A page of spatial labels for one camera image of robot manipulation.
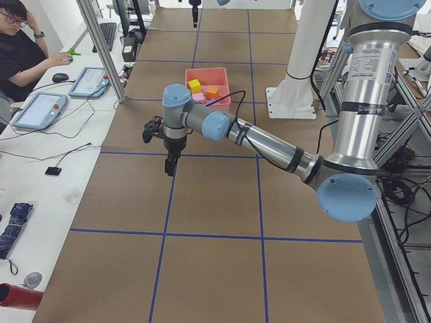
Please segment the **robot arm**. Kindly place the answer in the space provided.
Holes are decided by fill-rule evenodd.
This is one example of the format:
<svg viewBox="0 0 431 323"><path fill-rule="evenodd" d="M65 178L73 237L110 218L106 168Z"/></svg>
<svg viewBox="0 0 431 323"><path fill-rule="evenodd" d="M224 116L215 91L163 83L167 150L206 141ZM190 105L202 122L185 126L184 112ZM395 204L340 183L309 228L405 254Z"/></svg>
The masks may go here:
<svg viewBox="0 0 431 323"><path fill-rule="evenodd" d="M410 38L422 1L354 1L350 4L347 43L352 59L331 155L309 153L229 112L194 100L189 89L164 89L162 138L172 174L189 131L213 141L227 138L253 150L271 165L301 178L317 194L329 217L357 222L375 209L373 161L378 128L386 111L399 49Z"/></svg>

